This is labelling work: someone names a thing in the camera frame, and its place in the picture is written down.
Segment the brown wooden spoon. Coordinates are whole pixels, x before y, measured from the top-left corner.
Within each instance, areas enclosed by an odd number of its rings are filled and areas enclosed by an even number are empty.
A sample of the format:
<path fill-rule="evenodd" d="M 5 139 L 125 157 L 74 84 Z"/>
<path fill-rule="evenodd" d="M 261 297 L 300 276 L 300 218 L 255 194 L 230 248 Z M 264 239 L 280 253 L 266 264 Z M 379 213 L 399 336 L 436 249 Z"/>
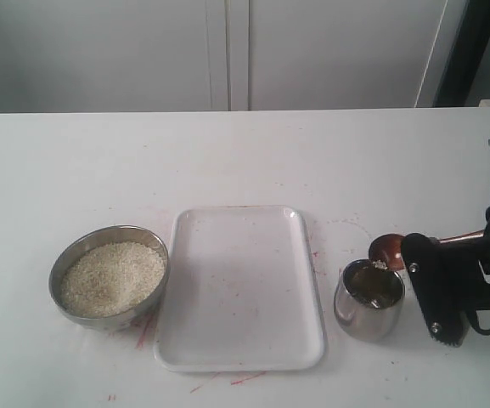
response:
<path fill-rule="evenodd" d="M 431 237 L 430 240 L 441 245 L 453 245 L 480 240 L 484 235 L 483 230 L 457 235 L 448 238 Z M 401 243 L 404 235 L 395 233 L 381 235 L 375 238 L 369 246 L 369 259 L 372 262 L 382 262 L 389 270 L 401 271 L 405 269 L 401 254 Z"/>

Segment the steel bowl of rice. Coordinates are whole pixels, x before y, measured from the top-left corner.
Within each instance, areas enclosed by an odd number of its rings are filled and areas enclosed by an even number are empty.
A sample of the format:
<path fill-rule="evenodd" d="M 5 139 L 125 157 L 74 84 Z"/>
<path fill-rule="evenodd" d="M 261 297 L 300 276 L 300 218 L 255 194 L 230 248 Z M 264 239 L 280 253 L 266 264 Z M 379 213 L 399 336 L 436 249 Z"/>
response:
<path fill-rule="evenodd" d="M 159 306 L 169 272 L 169 253 L 158 235 L 117 225 L 70 244 L 52 267 L 48 289 L 67 319 L 115 332 Z"/>

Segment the small steel cup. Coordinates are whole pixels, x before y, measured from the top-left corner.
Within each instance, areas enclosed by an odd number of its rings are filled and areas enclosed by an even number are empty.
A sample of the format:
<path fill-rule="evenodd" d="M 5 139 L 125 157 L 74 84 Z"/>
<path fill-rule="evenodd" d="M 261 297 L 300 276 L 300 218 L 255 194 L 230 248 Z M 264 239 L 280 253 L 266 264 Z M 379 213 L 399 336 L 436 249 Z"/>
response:
<path fill-rule="evenodd" d="M 334 295 L 334 313 L 342 330 L 365 342 L 377 342 L 396 325 L 405 298 L 401 276 L 369 259 L 349 263 Z"/>

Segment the white rectangular tray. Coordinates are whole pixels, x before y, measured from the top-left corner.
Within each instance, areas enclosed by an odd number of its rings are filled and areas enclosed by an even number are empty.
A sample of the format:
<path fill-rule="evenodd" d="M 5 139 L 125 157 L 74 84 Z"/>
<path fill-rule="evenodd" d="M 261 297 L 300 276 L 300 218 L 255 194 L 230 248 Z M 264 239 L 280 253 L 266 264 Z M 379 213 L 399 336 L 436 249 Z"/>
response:
<path fill-rule="evenodd" d="M 169 371 L 298 371 L 325 350 L 306 225 L 287 206 L 175 220 L 154 357 Z"/>

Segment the white cabinet doors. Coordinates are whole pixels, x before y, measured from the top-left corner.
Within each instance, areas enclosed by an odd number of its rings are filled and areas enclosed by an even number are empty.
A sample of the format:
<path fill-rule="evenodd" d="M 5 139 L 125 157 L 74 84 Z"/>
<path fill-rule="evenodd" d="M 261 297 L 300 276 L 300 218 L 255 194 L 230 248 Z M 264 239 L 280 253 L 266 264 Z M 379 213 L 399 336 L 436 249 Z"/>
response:
<path fill-rule="evenodd" d="M 413 107 L 444 1 L 0 1 L 0 113 Z"/>

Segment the dark vertical post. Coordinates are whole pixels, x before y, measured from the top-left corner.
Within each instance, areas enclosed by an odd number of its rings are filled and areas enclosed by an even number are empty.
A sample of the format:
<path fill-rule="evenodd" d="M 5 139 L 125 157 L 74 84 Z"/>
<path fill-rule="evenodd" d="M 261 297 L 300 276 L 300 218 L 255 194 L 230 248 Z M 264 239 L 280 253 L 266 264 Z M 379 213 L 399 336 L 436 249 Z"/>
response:
<path fill-rule="evenodd" d="M 490 0 L 470 0 L 447 65 L 436 91 L 433 106 L 464 106 L 490 40 Z"/>

